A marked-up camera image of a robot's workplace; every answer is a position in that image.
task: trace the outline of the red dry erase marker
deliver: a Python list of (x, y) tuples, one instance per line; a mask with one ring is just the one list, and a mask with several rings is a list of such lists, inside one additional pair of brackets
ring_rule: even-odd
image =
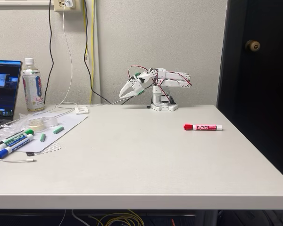
[(222, 130), (222, 125), (190, 125), (185, 124), (183, 126), (185, 130)]

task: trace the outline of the power outlet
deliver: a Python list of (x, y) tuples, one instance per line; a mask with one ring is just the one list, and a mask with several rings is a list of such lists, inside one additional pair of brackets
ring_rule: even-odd
[[(64, 10), (64, 4), (66, 0), (53, 0), (53, 8), (55, 12), (63, 13)], [(65, 7), (65, 12), (81, 12), (82, 11), (82, 5), (81, 0), (72, 0), (73, 1), (73, 7)]]

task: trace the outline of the yellow cable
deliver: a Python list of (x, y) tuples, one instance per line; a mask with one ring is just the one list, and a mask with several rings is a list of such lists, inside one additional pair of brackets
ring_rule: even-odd
[[(91, 7), (91, 62), (92, 62), (92, 71), (91, 71), (91, 82), (92, 82), (92, 88), (93, 88), (93, 77), (94, 77), (94, 52), (93, 52), (93, 38), (94, 38), (94, 1), (92, 0), (92, 7)], [(84, 0), (82, 0), (82, 5), (83, 5), (83, 19), (84, 19), (84, 27), (85, 27), (85, 31), (86, 31), (86, 19), (85, 19), (85, 4), (84, 4)], [(88, 54), (88, 46), (87, 49), (85, 51), (85, 58)], [(89, 103), (91, 104), (91, 98), (92, 98), (92, 90), (90, 91), (90, 95), (89, 95)]]
[(102, 226), (104, 226), (104, 225), (102, 224), (102, 222), (99, 221), (99, 219), (97, 219), (97, 218), (95, 218), (95, 217), (93, 217), (93, 216), (91, 216), (91, 215), (88, 215), (88, 217), (89, 217), (89, 218), (92, 218), (92, 219), (95, 219), (95, 220), (96, 220), (97, 222), (99, 222)]
[(133, 223), (133, 226), (135, 226), (135, 223), (134, 221), (132, 221), (131, 219), (135, 220), (137, 223), (138, 223), (138, 226), (142, 225), (144, 226), (144, 222), (143, 220), (136, 214), (134, 213), (133, 211), (129, 210), (130, 212), (132, 212), (133, 214), (131, 213), (111, 213), (111, 214), (107, 214), (105, 216), (103, 216), (100, 220), (98, 220), (98, 224), (97, 226), (99, 226), (99, 224), (102, 224), (102, 220), (107, 217), (107, 216), (111, 216), (111, 215), (115, 215), (115, 214), (118, 214), (120, 216), (117, 216), (115, 218), (112, 218), (110, 219), (106, 224), (105, 226), (110, 226), (113, 222), (115, 221), (121, 221), (121, 222), (124, 222), (126, 224), (128, 224), (128, 226), (131, 226), (131, 224), (129, 223), (129, 221), (131, 221)]
[(141, 219), (141, 217), (140, 216), (138, 216), (136, 213), (134, 213), (132, 210), (129, 210), (130, 212), (132, 212), (140, 221), (141, 221), (141, 223), (142, 223), (142, 226), (145, 226), (145, 224), (144, 224), (144, 222), (143, 222), (143, 220)]
[[(93, 77), (94, 77), (94, 52), (93, 52), (93, 38), (94, 38), (94, 1), (92, 0), (91, 6), (91, 62), (92, 62), (92, 71), (91, 71), (91, 81), (92, 81), (92, 88), (93, 88)], [(90, 91), (89, 103), (91, 104), (92, 99), (92, 90)]]

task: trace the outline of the table edge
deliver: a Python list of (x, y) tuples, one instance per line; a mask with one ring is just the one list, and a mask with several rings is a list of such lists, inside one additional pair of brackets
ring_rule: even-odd
[(0, 209), (283, 210), (283, 194), (0, 194)]

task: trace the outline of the green part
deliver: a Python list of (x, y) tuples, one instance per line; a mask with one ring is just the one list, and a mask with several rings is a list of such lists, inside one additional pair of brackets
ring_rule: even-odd
[(139, 92), (137, 95), (140, 95), (140, 94), (142, 94), (144, 92), (144, 90), (142, 90), (141, 92)]
[(34, 132), (33, 132), (33, 130), (32, 130), (32, 129), (25, 130), (23, 133), (31, 134), (31, 135), (33, 135), (33, 134), (34, 134)]
[(41, 138), (40, 138), (40, 141), (41, 141), (41, 142), (44, 142), (45, 137), (46, 137), (45, 133), (42, 133)]
[(25, 130), (23, 133), (21, 133), (21, 134), (18, 134), (18, 135), (14, 135), (14, 136), (12, 136), (12, 137), (10, 137), (7, 141), (5, 141), (4, 143), (6, 144), (6, 145), (10, 145), (11, 143), (13, 143), (14, 141), (16, 141), (14, 138), (16, 138), (16, 137), (18, 137), (18, 136), (20, 136), (20, 135), (22, 135), (22, 134), (24, 134), (24, 133), (26, 133), (27, 135), (28, 134), (32, 134), (33, 135), (33, 130), (32, 129), (27, 129), (27, 130)]
[(64, 129), (64, 127), (61, 126), (61, 127), (57, 128), (56, 130), (54, 130), (53, 133), (57, 134), (57, 133), (61, 132), (63, 129)]

